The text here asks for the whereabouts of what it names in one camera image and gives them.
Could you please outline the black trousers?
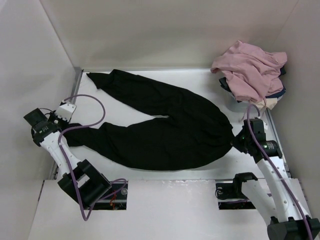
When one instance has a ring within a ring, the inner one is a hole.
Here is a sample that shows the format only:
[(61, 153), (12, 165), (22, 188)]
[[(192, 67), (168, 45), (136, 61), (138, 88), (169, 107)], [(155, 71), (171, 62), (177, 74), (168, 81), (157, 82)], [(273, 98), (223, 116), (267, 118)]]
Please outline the black trousers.
[(88, 77), (97, 89), (152, 119), (129, 126), (104, 122), (99, 128), (73, 123), (64, 134), (71, 147), (86, 146), (115, 163), (147, 171), (199, 168), (232, 147), (227, 116), (200, 95), (118, 69)]

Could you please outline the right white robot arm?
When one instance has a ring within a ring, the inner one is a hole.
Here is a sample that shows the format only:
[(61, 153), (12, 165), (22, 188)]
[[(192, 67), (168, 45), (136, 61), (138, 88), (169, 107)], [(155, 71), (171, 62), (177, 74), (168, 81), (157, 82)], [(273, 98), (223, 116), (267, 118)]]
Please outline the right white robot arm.
[(320, 221), (312, 218), (294, 194), (279, 145), (267, 140), (264, 122), (246, 119), (232, 146), (253, 157), (264, 176), (270, 193), (260, 185), (252, 172), (238, 173), (232, 192), (249, 199), (263, 218), (270, 240), (314, 240), (320, 232)]

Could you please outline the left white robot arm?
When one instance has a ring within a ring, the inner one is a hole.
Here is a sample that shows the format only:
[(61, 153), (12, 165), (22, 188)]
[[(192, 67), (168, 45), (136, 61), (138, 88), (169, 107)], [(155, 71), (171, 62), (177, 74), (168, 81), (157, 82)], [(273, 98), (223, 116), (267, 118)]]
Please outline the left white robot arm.
[(88, 160), (80, 160), (71, 152), (61, 134), (76, 108), (72, 103), (64, 103), (50, 112), (49, 117), (36, 108), (23, 118), (31, 126), (33, 142), (49, 152), (57, 164), (61, 173), (59, 187), (88, 210), (99, 199), (108, 199), (112, 195), (112, 186)]

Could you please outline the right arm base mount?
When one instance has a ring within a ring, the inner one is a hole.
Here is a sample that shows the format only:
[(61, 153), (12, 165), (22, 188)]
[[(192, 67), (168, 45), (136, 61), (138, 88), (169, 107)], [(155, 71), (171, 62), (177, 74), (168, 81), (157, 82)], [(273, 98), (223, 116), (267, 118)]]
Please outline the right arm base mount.
[(253, 203), (242, 193), (242, 184), (258, 180), (252, 172), (237, 173), (232, 182), (218, 182), (215, 184), (215, 197), (219, 210), (254, 210)]

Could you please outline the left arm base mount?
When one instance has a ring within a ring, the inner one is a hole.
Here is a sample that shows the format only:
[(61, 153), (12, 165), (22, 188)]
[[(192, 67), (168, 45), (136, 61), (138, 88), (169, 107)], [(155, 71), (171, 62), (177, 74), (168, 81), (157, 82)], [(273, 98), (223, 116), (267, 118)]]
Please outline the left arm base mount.
[(85, 205), (85, 210), (126, 210), (129, 192), (129, 182), (125, 178), (118, 178), (110, 182), (111, 188), (94, 204)]

